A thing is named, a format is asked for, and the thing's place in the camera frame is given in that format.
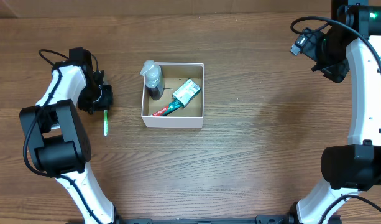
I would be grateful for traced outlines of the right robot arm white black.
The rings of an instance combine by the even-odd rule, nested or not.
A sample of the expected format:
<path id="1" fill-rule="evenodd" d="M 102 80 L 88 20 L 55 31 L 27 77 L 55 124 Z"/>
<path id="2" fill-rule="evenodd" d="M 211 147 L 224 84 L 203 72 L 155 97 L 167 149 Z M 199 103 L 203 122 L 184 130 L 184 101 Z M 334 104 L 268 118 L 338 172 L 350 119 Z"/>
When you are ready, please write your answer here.
<path id="1" fill-rule="evenodd" d="M 305 28 L 291 47 L 335 83 L 351 76 L 352 114 L 347 142 L 327 147 L 322 179 L 285 215 L 259 215 L 260 223 L 340 223 L 337 210 L 381 185 L 381 6 L 333 1 L 331 17 Z"/>

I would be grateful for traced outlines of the green white toothbrush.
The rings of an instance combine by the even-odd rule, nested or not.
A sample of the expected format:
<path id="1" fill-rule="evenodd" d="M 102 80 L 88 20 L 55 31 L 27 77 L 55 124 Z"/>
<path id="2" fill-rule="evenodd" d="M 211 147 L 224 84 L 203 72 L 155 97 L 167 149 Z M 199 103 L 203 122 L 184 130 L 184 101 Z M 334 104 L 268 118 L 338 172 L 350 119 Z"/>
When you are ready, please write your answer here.
<path id="1" fill-rule="evenodd" d="M 104 126 L 103 126 L 103 134 L 104 134 L 104 136 L 107 136 L 108 132 L 109 132 L 108 110 L 104 110 Z"/>

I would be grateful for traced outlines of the Colgate toothpaste tube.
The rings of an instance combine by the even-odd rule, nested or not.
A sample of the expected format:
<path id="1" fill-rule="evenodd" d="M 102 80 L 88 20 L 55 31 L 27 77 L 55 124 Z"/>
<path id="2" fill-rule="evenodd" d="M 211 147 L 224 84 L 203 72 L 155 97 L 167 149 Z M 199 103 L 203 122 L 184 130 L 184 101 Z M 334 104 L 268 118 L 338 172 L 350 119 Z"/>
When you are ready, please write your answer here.
<path id="1" fill-rule="evenodd" d="M 169 103 L 167 106 L 164 108 L 158 110 L 152 116 L 167 116 L 168 114 L 174 112 L 175 110 L 181 108 L 183 105 L 180 101 L 178 100 L 173 100 L 171 103 Z"/>

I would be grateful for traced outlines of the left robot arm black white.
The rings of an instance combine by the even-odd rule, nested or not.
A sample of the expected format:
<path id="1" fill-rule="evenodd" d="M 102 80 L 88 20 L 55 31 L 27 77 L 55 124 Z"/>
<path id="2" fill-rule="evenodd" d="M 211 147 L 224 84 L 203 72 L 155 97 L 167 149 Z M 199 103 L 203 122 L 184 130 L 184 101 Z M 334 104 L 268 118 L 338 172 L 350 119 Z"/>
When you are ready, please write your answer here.
<path id="1" fill-rule="evenodd" d="M 52 63 L 51 73 L 44 96 L 19 113 L 25 165 L 60 183 L 85 223 L 122 223 L 91 170 L 90 140 L 77 112 L 108 112 L 112 87 L 104 81 L 96 57 L 83 47 L 70 49 L 61 62 Z"/>

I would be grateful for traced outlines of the green white soap box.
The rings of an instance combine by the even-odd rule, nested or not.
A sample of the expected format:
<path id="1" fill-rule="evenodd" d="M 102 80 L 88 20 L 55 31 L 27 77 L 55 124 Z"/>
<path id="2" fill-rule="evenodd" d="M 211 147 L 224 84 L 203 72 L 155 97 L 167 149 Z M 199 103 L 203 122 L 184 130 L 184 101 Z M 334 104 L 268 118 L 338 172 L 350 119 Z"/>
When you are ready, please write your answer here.
<path id="1" fill-rule="evenodd" d="M 192 79 L 187 79 L 187 81 L 173 93 L 173 98 L 184 108 L 200 91 L 201 88 L 198 84 Z"/>

